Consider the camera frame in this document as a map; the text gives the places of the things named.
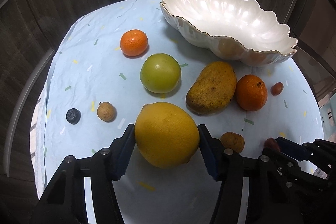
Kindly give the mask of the light blue patterned tablecloth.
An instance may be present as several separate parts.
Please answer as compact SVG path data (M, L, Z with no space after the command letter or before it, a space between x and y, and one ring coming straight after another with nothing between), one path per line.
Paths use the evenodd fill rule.
M67 155L84 158L110 146L142 107L169 102L186 108L185 97L203 68L217 57L187 41L164 19L160 0L128 0L105 6L79 18L64 36L47 76L39 103L31 156L37 194L41 196ZM147 50L127 56L120 48L122 35L141 30ZM173 57L181 67L178 86L169 93L148 91L140 80L146 59L156 53ZM267 87L283 83L279 96L269 96L257 112L242 110L232 101L223 111L193 115L211 135L231 131L244 137L243 156L257 158L264 141L285 137L298 144L324 136L318 104L306 78L293 59L254 68L232 62L238 78L253 74ZM97 116L100 102L111 103L111 122ZM81 112L77 124L66 120L69 109ZM209 223L221 187L207 173L200 152L183 165L159 169L135 149L126 174L113 184L126 223Z

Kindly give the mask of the white scalloped ceramic bowl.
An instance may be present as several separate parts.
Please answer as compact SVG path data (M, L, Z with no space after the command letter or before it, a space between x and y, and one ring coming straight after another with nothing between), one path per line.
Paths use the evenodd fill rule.
M161 0L167 23L193 46L252 67L283 63L298 40L256 0Z

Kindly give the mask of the brown longan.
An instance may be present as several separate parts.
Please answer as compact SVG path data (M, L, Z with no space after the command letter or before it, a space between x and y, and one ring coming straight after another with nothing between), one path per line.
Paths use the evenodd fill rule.
M114 106L109 102L100 102L97 109L97 116L105 122L111 122L116 116Z

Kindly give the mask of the red jujube date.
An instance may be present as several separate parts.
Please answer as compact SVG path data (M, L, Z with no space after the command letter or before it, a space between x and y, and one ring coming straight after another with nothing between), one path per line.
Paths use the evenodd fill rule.
M270 149L273 149L277 152L281 151L279 145L277 144L277 142L274 138L266 139L266 141L264 142L264 148L270 148Z

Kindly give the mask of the dark blueberry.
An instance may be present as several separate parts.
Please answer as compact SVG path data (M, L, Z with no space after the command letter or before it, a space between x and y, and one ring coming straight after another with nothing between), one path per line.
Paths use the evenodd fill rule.
M70 124L77 124L80 118L81 112L76 108L69 109L66 113L66 120Z

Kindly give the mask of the green apple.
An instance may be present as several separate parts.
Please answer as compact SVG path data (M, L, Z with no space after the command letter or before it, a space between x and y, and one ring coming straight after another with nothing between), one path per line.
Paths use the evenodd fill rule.
M163 94L173 91L181 79L181 67L170 55L156 53L149 56L140 71L140 80L150 92Z

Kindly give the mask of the orange tangerine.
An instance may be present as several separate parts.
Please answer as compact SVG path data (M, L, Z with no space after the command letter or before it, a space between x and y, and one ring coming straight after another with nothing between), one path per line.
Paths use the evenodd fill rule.
M138 56L143 54L148 47L147 35L141 30L130 30L125 32L120 39L120 48L127 56Z
M245 111L258 111L266 104L268 91L261 78L245 75L237 82L235 97Z

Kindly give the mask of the red-brown jujube date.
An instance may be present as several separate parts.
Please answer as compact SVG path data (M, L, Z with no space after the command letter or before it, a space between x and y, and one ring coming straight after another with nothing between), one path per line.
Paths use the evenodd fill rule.
M278 96L281 94L281 92L283 91L284 89L284 84L279 82L279 83L276 83L274 84L271 89L270 89L270 92L273 96Z

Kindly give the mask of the large yellow grapefruit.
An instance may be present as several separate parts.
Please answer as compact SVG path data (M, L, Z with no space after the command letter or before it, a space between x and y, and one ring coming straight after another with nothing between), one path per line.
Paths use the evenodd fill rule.
M186 164L199 147L199 132L193 118L168 102L144 105L134 134L141 155L157 168Z

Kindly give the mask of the dark wood cabinet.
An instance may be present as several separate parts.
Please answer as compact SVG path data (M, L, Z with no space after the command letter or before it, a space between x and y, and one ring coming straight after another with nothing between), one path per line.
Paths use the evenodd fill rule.
M25 84L70 26L108 0L7 0L1 5L1 152Z

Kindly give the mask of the small orange kumquat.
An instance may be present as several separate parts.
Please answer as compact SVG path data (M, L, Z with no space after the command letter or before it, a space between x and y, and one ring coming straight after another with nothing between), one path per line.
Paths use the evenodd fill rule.
M230 148L237 153L241 153L245 146L244 138L240 134L234 132L224 133L221 136L220 141L224 148Z

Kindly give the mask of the yellow-brown mango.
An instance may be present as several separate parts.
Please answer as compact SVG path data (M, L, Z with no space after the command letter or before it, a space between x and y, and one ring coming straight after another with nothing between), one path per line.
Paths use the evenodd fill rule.
M188 91L186 104L201 115L222 111L232 101L236 85L236 73L229 63L212 62L204 67Z

